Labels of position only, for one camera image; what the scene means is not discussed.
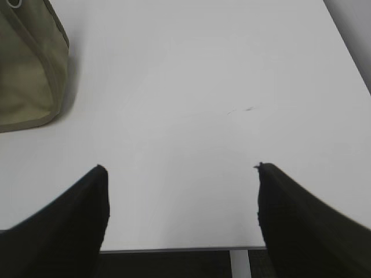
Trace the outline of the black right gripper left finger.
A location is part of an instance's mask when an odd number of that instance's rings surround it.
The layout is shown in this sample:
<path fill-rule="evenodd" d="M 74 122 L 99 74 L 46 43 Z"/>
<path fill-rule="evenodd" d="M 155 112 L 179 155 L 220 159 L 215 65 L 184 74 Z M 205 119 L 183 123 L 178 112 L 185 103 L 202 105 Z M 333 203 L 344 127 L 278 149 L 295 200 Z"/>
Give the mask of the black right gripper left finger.
<path fill-rule="evenodd" d="M 1 233 L 1 277 L 92 277 L 109 217 L 108 172 L 97 165 Z"/>

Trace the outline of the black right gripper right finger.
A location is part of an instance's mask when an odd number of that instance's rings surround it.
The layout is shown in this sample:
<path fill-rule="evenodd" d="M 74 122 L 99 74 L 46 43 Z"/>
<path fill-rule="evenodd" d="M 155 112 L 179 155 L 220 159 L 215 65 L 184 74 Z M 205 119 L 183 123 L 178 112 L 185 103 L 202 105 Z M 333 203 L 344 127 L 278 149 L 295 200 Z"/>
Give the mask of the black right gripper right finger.
<path fill-rule="evenodd" d="M 370 229 L 260 163 L 258 222 L 278 277 L 370 277 Z"/>

